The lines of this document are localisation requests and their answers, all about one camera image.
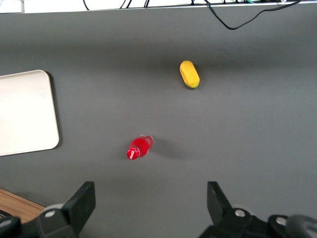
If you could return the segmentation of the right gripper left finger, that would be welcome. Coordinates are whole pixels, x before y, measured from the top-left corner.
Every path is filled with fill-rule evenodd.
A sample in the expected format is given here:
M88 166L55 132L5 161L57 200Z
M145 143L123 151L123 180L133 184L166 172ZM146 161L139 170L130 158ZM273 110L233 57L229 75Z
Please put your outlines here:
M77 238L96 207L95 183L84 182L64 204L46 208L36 219L40 238Z

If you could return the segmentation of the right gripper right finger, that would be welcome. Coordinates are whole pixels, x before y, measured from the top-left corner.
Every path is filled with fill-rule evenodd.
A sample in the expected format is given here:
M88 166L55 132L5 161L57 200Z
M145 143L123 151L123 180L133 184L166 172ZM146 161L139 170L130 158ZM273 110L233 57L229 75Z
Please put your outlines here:
M251 215L243 208L234 208L229 203L216 181L207 185L207 208L212 225L201 238L267 238L267 223Z

